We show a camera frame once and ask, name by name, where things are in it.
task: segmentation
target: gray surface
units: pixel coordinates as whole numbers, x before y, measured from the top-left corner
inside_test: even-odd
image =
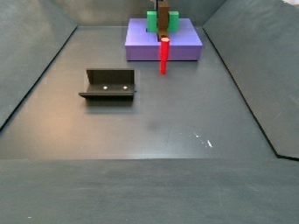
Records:
[[[144,18],[154,10],[150,0],[52,0],[79,25],[127,25],[130,18]],[[172,11],[203,25],[227,0],[170,0]]]
[[[75,28],[46,0],[0,1],[0,128]]]
[[[127,62],[127,28],[80,27],[0,133],[0,158],[274,158],[198,31],[202,60],[170,62],[162,76],[159,62]],[[88,67],[135,69],[131,107],[79,97],[90,84]]]
[[[230,0],[204,29],[266,135],[299,158],[299,10],[283,1]]]
[[[298,223],[292,161],[3,160],[0,170],[7,224]]]

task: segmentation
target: green block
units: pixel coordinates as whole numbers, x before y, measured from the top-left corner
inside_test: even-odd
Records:
[[[148,32],[158,32],[156,27],[156,11],[147,12],[147,31]]]
[[[179,11],[170,11],[168,32],[179,31]]]

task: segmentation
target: red peg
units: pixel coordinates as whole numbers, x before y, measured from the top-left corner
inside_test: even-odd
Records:
[[[166,74],[166,62],[168,60],[168,54],[170,54],[170,43],[171,40],[168,38],[162,38],[162,50],[160,50],[160,73]]]

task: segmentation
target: purple block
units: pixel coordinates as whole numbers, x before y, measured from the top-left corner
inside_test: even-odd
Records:
[[[180,18],[179,31],[170,32],[168,60],[199,60],[202,40],[188,18]],[[127,60],[160,60],[160,42],[156,33],[146,31],[146,18],[131,18],[126,35]]]

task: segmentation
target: dark gray bracket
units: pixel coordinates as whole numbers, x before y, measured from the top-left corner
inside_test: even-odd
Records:
[[[87,69],[88,90],[79,95],[87,99],[134,98],[135,97],[135,69],[99,68]]]

